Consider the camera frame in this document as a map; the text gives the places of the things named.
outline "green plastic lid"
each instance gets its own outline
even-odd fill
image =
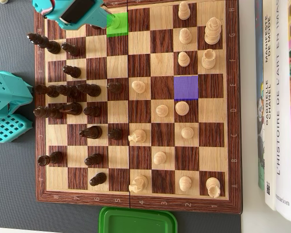
[[[167,211],[104,207],[99,233],[177,233],[176,218]]]

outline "dark pawn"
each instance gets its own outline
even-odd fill
[[[101,183],[105,183],[107,180],[107,176],[105,173],[101,172],[101,173],[98,173],[95,177],[93,177],[90,181],[89,181],[89,184],[91,186],[96,186],[96,185],[99,185]]]
[[[63,50],[68,52],[73,57],[77,57],[79,55],[79,53],[80,53],[79,47],[77,47],[75,45],[70,45],[67,42],[64,42],[62,44],[62,48],[63,48]]]
[[[49,39],[44,35],[40,35],[38,33],[29,33],[27,38],[34,45],[38,45],[42,49],[47,48],[50,53],[58,54],[61,50],[60,44],[58,44],[56,41],[49,41]]]
[[[101,93],[101,89],[96,84],[82,83],[77,85],[77,89],[82,93],[88,94],[92,97],[97,97]]]
[[[91,139],[100,138],[101,134],[102,134],[101,128],[99,126],[96,126],[96,125],[80,131],[81,137],[87,137],[87,138],[91,138]]]
[[[111,130],[108,133],[108,137],[113,140],[121,140],[122,139],[122,131],[119,129]]]
[[[35,86],[35,92],[39,95],[45,95],[47,94],[51,98],[55,98],[59,96],[58,91],[56,91],[56,86],[45,86],[45,85],[37,85]]]
[[[84,108],[83,112],[87,116],[92,116],[92,117],[100,116],[100,108],[99,107],[87,107],[87,108]]]
[[[53,152],[52,154],[42,155],[38,158],[38,164],[40,166],[46,166],[51,164],[59,164],[63,160],[63,154],[59,151]]]
[[[56,87],[59,94],[63,96],[68,96],[72,99],[77,99],[80,95],[76,86],[59,85]]]
[[[100,164],[101,162],[102,162],[101,154],[93,154],[93,155],[88,156],[88,158],[85,159],[85,164],[87,166]]]
[[[77,116],[81,114],[82,106],[79,103],[65,104],[59,107],[59,111],[61,113]]]
[[[81,70],[78,67],[64,66],[63,71],[75,79],[81,75]]]
[[[109,83],[107,89],[115,94],[120,94],[123,91],[123,85],[120,83]]]

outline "book spine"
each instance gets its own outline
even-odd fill
[[[288,0],[276,0],[276,209],[291,221]]]
[[[263,1],[265,203],[275,210],[275,0]]]
[[[263,106],[263,0],[255,0],[257,123],[258,123],[258,185],[264,191],[264,106]]]

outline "dark gray mat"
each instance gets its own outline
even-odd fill
[[[30,0],[0,4],[0,70],[34,85],[33,30]],[[34,120],[34,104],[18,112]],[[0,144],[0,227],[63,233],[96,233],[101,207],[40,203],[35,200],[35,133],[30,130],[13,143]],[[173,212],[179,233],[239,233],[239,215]]]

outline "wooden chessboard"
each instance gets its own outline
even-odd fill
[[[36,120],[36,159],[61,151],[64,160],[58,165],[36,164],[38,201],[119,206],[140,209],[240,213],[241,182],[241,108],[239,72],[239,11],[237,0],[187,1],[191,16],[178,18],[180,1],[106,1],[113,13],[128,12],[129,34],[107,37],[106,30],[83,26],[78,31],[63,31],[58,25],[34,13],[34,31],[60,44],[78,45],[79,57],[64,51],[53,55],[35,47],[36,84],[77,85],[95,83],[101,87],[96,97],[80,95],[77,100],[59,96],[35,95],[36,106],[57,106],[79,102],[99,106],[100,117],[67,115],[63,119]],[[211,17],[222,23],[220,41],[208,45],[205,26]],[[179,41],[181,28],[192,33],[188,45]],[[206,49],[214,49],[216,64],[204,69],[201,58]],[[178,65],[178,54],[187,52],[190,64]],[[64,65],[81,68],[74,79],[62,72]],[[146,92],[137,94],[133,81],[146,84]],[[122,83],[121,94],[107,92],[110,82]],[[186,101],[190,111],[185,116],[175,112],[175,104]],[[160,118],[155,109],[169,107]],[[79,130],[98,125],[102,137],[79,137]],[[181,137],[183,127],[194,130],[192,139]],[[108,130],[120,128],[120,141],[108,140]],[[136,129],[146,132],[146,141],[128,141]],[[163,151],[167,160],[153,162],[154,154]],[[103,162],[86,166],[84,159],[101,153]],[[99,172],[107,174],[104,184],[92,187],[89,180]],[[148,179],[141,193],[130,193],[129,184],[138,175]],[[192,187],[183,192],[179,180],[188,176]],[[220,181],[221,194],[208,195],[206,180]]]

